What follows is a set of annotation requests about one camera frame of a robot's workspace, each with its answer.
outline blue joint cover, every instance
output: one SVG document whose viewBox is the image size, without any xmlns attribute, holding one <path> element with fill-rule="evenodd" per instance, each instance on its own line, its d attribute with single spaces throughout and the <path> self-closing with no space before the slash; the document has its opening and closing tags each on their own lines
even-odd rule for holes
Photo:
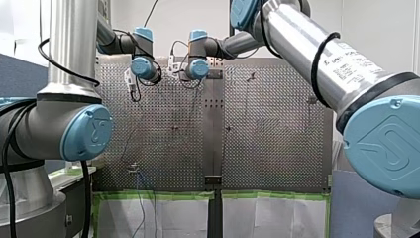
<svg viewBox="0 0 420 238">
<path fill-rule="evenodd" d="M 245 30 L 257 12 L 259 0 L 234 0 L 231 8 L 231 25 L 238 30 Z"/>
<path fill-rule="evenodd" d="M 70 162 L 99 156 L 111 140 L 113 120 L 100 104 L 83 108 L 68 124 L 61 138 L 61 157 Z"/>
<path fill-rule="evenodd" d="M 6 106 L 7 104 L 21 101 L 25 99 L 31 99 L 30 97 L 0 97 L 0 107 Z"/>
<path fill-rule="evenodd" d="M 193 30 L 189 33 L 189 42 L 197 41 L 203 38 L 207 38 L 207 32 L 205 30 Z"/>
<path fill-rule="evenodd" d="M 142 27 L 137 27 L 134 30 L 134 34 L 143 37 L 151 42 L 154 41 L 154 34 L 152 33 L 152 30 L 149 28 L 142 28 Z"/>
<path fill-rule="evenodd" d="M 193 79 L 203 79 L 209 73 L 209 64 L 204 59 L 195 59 L 189 65 L 189 72 Z"/>
<path fill-rule="evenodd" d="M 141 79 L 151 79 L 154 76 L 152 64 L 143 57 L 133 59 L 131 71 L 135 76 Z"/>
<path fill-rule="evenodd" d="M 358 174 L 388 193 L 420 198 L 420 96 L 391 96 L 360 108 L 345 131 Z"/>
</svg>

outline black cable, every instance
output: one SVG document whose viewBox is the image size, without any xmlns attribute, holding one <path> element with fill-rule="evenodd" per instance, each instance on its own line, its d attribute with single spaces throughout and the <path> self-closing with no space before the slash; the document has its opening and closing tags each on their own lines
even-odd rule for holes
<svg viewBox="0 0 420 238">
<path fill-rule="evenodd" d="M 10 217 L 10 237 L 11 238 L 17 238 L 16 235 L 16 204 L 15 204 L 15 190 L 13 188 L 13 181 L 12 177 L 9 171 L 9 162 L 8 162 L 8 152 L 9 152 L 9 146 L 11 139 L 13 135 L 15 134 L 16 128 L 18 127 L 19 123 L 25 116 L 25 114 L 30 111 L 32 108 L 35 107 L 36 103 L 33 101 L 28 101 L 25 104 L 25 107 L 23 109 L 20 109 L 19 111 L 15 113 L 19 113 L 18 117 L 16 117 L 13 122 L 12 126 L 9 128 L 9 133 L 6 137 L 6 140 L 3 144 L 2 149 L 2 164 L 3 164 L 3 170 L 4 170 L 4 177 L 6 179 L 6 185 L 7 185 L 7 191 L 9 194 L 9 217 Z"/>
<path fill-rule="evenodd" d="M 91 212 L 91 198 L 90 198 L 90 175 L 89 168 L 85 161 L 81 161 L 81 170 L 83 171 L 84 180 L 84 224 L 81 238 L 89 237 L 90 228 L 90 212 Z"/>
<path fill-rule="evenodd" d="M 100 82 L 98 80 L 96 80 L 94 78 L 91 78 L 91 77 L 88 77 L 88 76 L 83 76 L 83 75 L 80 75 L 80 74 L 78 74 L 74 71 L 71 71 L 70 69 L 58 64 L 58 62 L 56 62 L 52 57 L 47 56 L 47 54 L 43 51 L 43 46 L 49 41 L 50 41 L 50 38 L 47 38 L 47 39 L 41 41 L 40 44 L 38 45 L 38 51 L 40 52 L 41 56 L 43 56 L 44 59 L 46 59 L 49 63 L 51 63 L 52 65 L 56 66 L 57 68 L 61 69 L 62 71 L 66 72 L 70 75 L 73 75 L 73 76 L 79 77 L 83 80 L 92 82 L 92 83 L 94 83 L 95 87 L 99 86 Z"/>
<path fill-rule="evenodd" d="M 130 97 L 132 98 L 132 101 L 133 101 L 133 102 L 140 102 L 140 100 L 142 100 L 142 93 L 140 92 L 139 81 L 137 80 L 137 78 L 136 78 L 136 88 L 137 88 L 137 92 L 139 93 L 139 97 L 138 97 L 138 98 L 136 98 L 136 97 L 134 96 L 134 93 L 135 93 L 136 91 L 131 91 L 131 92 L 130 92 Z"/>
<path fill-rule="evenodd" d="M 272 47 L 269 45 L 268 38 L 266 37 L 265 25 L 264 25 L 265 17 L 263 15 L 263 0 L 260 0 L 260 21 L 262 25 L 262 38 L 263 38 L 266 48 L 276 57 L 283 59 L 281 54 L 277 53 L 275 50 L 272 49 Z"/>
<path fill-rule="evenodd" d="M 151 9 L 151 12 L 149 13 L 148 18 L 146 19 L 145 26 L 147 26 L 147 25 L 148 25 L 148 21 L 149 21 L 149 19 L 151 18 L 152 13 L 154 12 L 154 9 L 155 9 L 155 6 L 157 5 L 157 3 L 158 3 L 158 0 L 156 0 L 156 1 L 155 1 L 154 6 L 153 6 L 153 7 L 152 7 L 152 9 Z"/>
<path fill-rule="evenodd" d="M 146 220 L 145 208 L 143 207 L 143 204 L 142 204 L 142 197 L 139 194 L 139 192 L 140 192 L 139 183 L 140 183 L 140 179 L 138 178 L 137 185 L 136 185 L 136 187 L 137 187 L 137 196 L 139 197 L 140 207 L 142 208 L 143 219 L 142 219 L 142 222 L 140 223 L 140 225 L 137 227 L 136 231 L 134 232 L 132 238 L 134 238 L 136 236 L 137 232 L 139 232 L 140 228 L 142 227 L 143 224 L 145 224 L 145 220 Z"/>
<path fill-rule="evenodd" d="M 311 85 L 312 90 L 315 93 L 315 96 L 317 97 L 318 101 L 321 102 L 324 106 L 327 108 L 331 108 L 330 105 L 325 101 L 324 97 L 322 96 L 319 87 L 318 87 L 318 66 L 319 66 L 319 60 L 321 59 L 321 55 L 324 52 L 325 47 L 327 44 L 336 38 L 340 38 L 340 33 L 334 32 L 330 34 L 327 39 L 325 39 L 321 45 L 319 45 L 318 51 L 315 54 L 314 61 L 312 62 L 312 68 L 311 68 Z"/>
<path fill-rule="evenodd" d="M 244 57 L 237 57 L 237 59 L 247 59 L 251 56 L 253 56 L 260 48 L 256 48 L 253 52 L 251 52 L 249 55 L 244 56 Z"/>
<path fill-rule="evenodd" d="M 171 55 L 171 56 L 173 56 L 173 51 L 174 51 L 174 48 L 175 48 L 176 43 L 183 44 L 183 45 L 185 45 L 185 46 L 188 48 L 188 44 L 187 44 L 187 43 L 185 43 L 185 42 L 183 42 L 183 41 L 180 41 L 180 40 L 176 40 L 176 41 L 174 41 L 174 42 L 172 43 L 172 47 L 170 48 L 170 55 Z"/>
</svg>

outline wire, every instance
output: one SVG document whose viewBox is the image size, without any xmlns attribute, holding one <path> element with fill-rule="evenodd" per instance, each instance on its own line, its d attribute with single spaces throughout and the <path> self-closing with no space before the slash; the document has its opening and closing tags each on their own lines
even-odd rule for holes
<svg viewBox="0 0 420 238">
<path fill-rule="evenodd" d="M 35 107 L 36 103 L 31 102 L 29 105 L 26 105 L 23 109 L 20 109 L 19 111 L 15 113 L 19 113 L 19 115 L 12 119 L 11 123 L 12 126 L 9 129 L 9 133 L 6 137 L 6 140 L 3 144 L 2 149 L 2 164 L 3 164 L 3 170 L 4 170 L 4 177 L 6 179 L 6 185 L 7 185 L 7 191 L 9 194 L 9 217 L 10 217 L 10 237 L 11 238 L 17 238 L 16 235 L 16 203 L 15 203 L 15 190 L 13 188 L 13 181 L 12 177 L 9 171 L 9 162 L 8 162 L 8 152 L 9 152 L 9 146 L 10 141 L 12 137 L 15 135 L 16 128 L 18 127 L 19 123 L 25 116 L 25 114 L 30 111 L 32 108 Z"/>
<path fill-rule="evenodd" d="M 237 57 L 237 59 L 246 59 L 249 58 L 251 56 L 253 56 L 260 48 L 256 48 L 253 52 L 251 52 L 249 55 L 244 56 L 244 57 Z"/>
<path fill-rule="evenodd" d="M 173 55 L 173 50 L 174 50 L 174 48 L 175 48 L 176 43 L 183 44 L 183 45 L 185 45 L 185 46 L 188 48 L 188 44 L 187 44 L 187 43 L 185 43 L 185 42 L 183 42 L 183 41 L 180 41 L 180 40 L 176 40 L 176 41 L 174 41 L 174 42 L 172 43 L 172 47 L 170 48 L 170 55 L 171 55 L 171 56 Z"/>
<path fill-rule="evenodd" d="M 142 197 L 140 196 L 140 178 L 137 179 L 137 196 L 139 197 L 140 207 L 142 208 L 143 220 L 140 223 L 140 225 L 137 227 L 137 229 L 134 232 L 132 238 L 134 238 L 136 236 L 137 232 L 139 232 L 140 228 L 142 227 L 143 224 L 145 224 L 145 220 L 146 220 L 145 208 L 143 207 Z"/>
<path fill-rule="evenodd" d="M 89 168 L 85 161 L 81 161 L 81 170 L 83 171 L 84 180 L 84 224 L 81 238 L 89 237 L 90 228 L 90 212 L 91 212 L 91 197 L 90 197 L 90 175 Z"/>
<path fill-rule="evenodd" d="M 132 99 L 133 102 L 140 102 L 140 100 L 142 100 L 142 93 L 140 92 L 140 88 L 139 88 L 139 81 L 136 78 L 136 88 L 137 88 L 137 92 L 139 93 L 139 97 L 136 98 L 134 96 L 134 94 L 136 93 L 136 91 L 131 91 L 130 92 L 130 97 Z"/>
<path fill-rule="evenodd" d="M 155 9 L 155 6 L 157 5 L 157 3 L 158 3 L 158 0 L 156 0 L 156 1 L 155 1 L 154 6 L 152 7 L 151 12 L 149 13 L 148 18 L 146 19 L 145 26 L 147 26 L 147 25 L 148 25 L 148 21 L 149 21 L 149 19 L 151 18 L 152 13 L 154 12 L 154 9 Z"/>
<path fill-rule="evenodd" d="M 277 53 L 275 50 L 272 49 L 272 47 L 269 45 L 268 38 L 266 37 L 265 25 L 264 25 L 265 18 L 263 15 L 263 0 L 260 0 L 260 21 L 262 25 L 262 38 L 263 38 L 266 48 L 276 57 L 283 59 L 281 54 Z"/>
<path fill-rule="evenodd" d="M 92 83 L 94 84 L 94 86 L 95 86 L 95 87 L 97 87 L 97 86 L 99 86 L 99 85 L 100 85 L 100 82 L 99 82 L 98 80 L 96 80 L 96 79 L 94 79 L 94 78 L 91 78 L 91 77 L 88 77 L 88 76 L 83 76 L 83 75 L 80 75 L 80 74 L 78 74 L 78 73 L 76 73 L 76 72 L 74 72 L 74 71 L 71 71 L 70 69 L 68 69 L 68 68 L 66 68 L 66 67 L 64 67 L 64 66 L 62 66 L 62 65 L 60 65 L 60 64 L 59 64 L 58 62 L 56 62 L 56 61 L 55 61 L 52 57 L 47 56 L 47 54 L 43 51 L 43 46 L 44 46 L 47 42 L 49 42 L 49 41 L 50 41 L 50 38 L 46 38 L 45 40 L 41 41 L 41 42 L 40 42 L 40 44 L 38 45 L 38 51 L 40 52 L 41 56 L 43 56 L 43 58 L 44 58 L 44 59 L 46 59 L 49 63 L 51 63 L 51 64 L 52 64 L 52 65 L 54 65 L 55 67 L 57 67 L 57 68 L 61 69 L 62 71 L 66 72 L 66 73 L 68 73 L 68 74 L 70 74 L 70 75 L 73 75 L 73 76 L 79 77 L 79 78 L 81 78 L 81 79 L 83 79 L 83 80 L 85 80 L 85 81 L 88 81 L 88 82 L 92 82 Z"/>
<path fill-rule="evenodd" d="M 182 82 L 182 80 L 181 80 L 181 72 L 182 71 L 184 71 L 184 69 L 182 69 L 182 65 L 184 64 L 184 62 L 185 62 L 185 60 L 186 60 L 186 58 L 188 57 L 188 53 L 185 55 L 185 57 L 183 58 L 183 60 L 182 60 L 182 62 L 181 62 L 181 65 L 179 66 L 179 70 L 178 71 L 176 71 L 175 73 L 178 73 L 178 77 L 179 77 L 179 82 L 181 83 L 181 85 L 184 87 L 184 88 L 186 88 L 186 89 L 196 89 L 196 88 L 198 88 L 200 85 L 201 85 L 201 82 L 203 81 L 203 79 L 200 79 L 199 81 L 198 81 L 198 83 L 196 83 L 194 86 L 187 86 L 187 85 L 185 85 L 183 82 Z"/>
</svg>

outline metal stand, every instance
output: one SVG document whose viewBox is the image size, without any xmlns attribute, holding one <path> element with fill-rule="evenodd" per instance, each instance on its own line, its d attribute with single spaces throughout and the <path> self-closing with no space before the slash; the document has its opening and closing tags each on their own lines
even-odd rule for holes
<svg viewBox="0 0 420 238">
<path fill-rule="evenodd" d="M 65 195 L 57 193 L 53 202 L 21 216 L 16 224 L 19 238 L 65 238 Z M 0 237 L 10 238 L 9 220 L 0 220 Z"/>
<path fill-rule="evenodd" d="M 374 238 L 409 238 L 420 232 L 420 201 L 401 198 L 392 214 L 374 222 Z"/>
</svg>

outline pegboard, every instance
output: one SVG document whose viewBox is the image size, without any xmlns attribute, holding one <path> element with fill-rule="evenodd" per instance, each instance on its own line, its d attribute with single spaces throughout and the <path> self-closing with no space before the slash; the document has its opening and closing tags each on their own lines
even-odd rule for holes
<svg viewBox="0 0 420 238">
<path fill-rule="evenodd" d="M 167 59 L 158 62 L 165 71 Z M 309 85 L 282 60 L 225 61 L 223 83 L 208 79 L 197 90 L 165 75 L 158 86 L 141 86 L 139 103 L 130 100 L 124 83 L 130 63 L 130 56 L 98 59 L 101 95 L 115 128 L 95 162 L 101 165 L 96 190 L 135 188 L 139 177 L 128 172 L 133 164 L 143 183 L 157 190 L 204 190 L 209 171 L 222 176 L 223 189 L 321 192 L 328 187 L 332 113 L 314 103 Z M 223 113 L 205 108 L 211 94 L 217 94 L 213 99 Z M 209 143 L 212 121 L 217 130 L 211 138 L 218 141 Z M 220 156 L 208 155 L 219 149 Z"/>
<path fill-rule="evenodd" d="M 159 61 L 165 72 L 167 60 Z M 203 87 L 186 89 L 165 74 L 157 86 L 140 85 L 142 99 L 135 103 L 123 77 L 130 65 L 130 56 L 98 58 L 101 96 L 115 127 L 110 145 L 96 162 L 103 165 L 95 189 L 203 190 Z M 129 173 L 134 164 L 141 175 Z"/>
<path fill-rule="evenodd" d="M 225 64 L 224 189 L 327 191 L 332 112 L 279 59 Z"/>
</svg>

